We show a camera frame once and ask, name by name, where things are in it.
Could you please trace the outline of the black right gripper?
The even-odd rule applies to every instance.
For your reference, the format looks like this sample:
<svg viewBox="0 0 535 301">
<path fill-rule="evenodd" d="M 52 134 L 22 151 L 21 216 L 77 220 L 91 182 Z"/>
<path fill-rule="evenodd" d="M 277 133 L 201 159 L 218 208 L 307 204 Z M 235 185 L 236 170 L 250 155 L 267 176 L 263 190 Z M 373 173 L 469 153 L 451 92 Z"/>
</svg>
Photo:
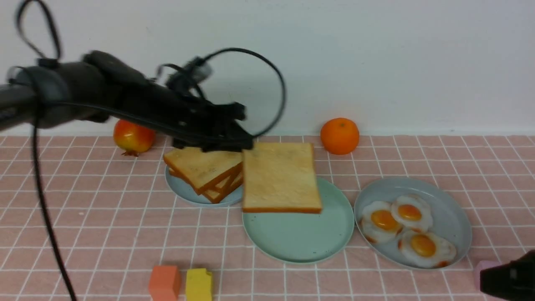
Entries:
<svg viewBox="0 0 535 301">
<path fill-rule="evenodd" d="M 535 299 L 535 251 L 479 272 L 479 290 L 507 301 Z"/>
</svg>

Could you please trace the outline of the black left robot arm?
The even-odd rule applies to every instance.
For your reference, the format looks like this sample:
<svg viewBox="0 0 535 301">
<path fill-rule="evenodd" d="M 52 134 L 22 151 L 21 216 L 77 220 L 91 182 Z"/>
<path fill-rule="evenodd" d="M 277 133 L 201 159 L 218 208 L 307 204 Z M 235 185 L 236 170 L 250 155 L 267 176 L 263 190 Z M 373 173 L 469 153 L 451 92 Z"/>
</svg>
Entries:
<svg viewBox="0 0 535 301">
<path fill-rule="evenodd" d="M 97 50 L 81 61 L 23 67 L 1 85 L 1 130 L 23 123 L 42 129 L 75 120 L 104 123 L 115 117 L 171 136 L 178 148 L 252 149 L 252 135 L 237 123 L 245 119 L 243 105 L 215 105 L 193 95 L 211 73 L 206 61 L 195 57 L 176 66 L 161 86 Z"/>
</svg>

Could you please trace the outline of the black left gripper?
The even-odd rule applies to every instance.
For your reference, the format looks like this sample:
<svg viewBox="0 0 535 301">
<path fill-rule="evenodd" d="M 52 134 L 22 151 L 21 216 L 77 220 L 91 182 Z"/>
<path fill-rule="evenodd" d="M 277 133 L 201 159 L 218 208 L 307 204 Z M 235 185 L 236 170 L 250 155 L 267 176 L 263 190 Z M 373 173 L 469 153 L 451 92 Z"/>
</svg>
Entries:
<svg viewBox="0 0 535 301">
<path fill-rule="evenodd" d="M 203 153 L 252 149 L 253 135 L 239 125 L 226 125 L 226 120 L 246 118 L 241 103 L 213 104 L 189 92 L 145 86 L 145 127 L 174 137 L 174 148 L 198 148 Z"/>
</svg>

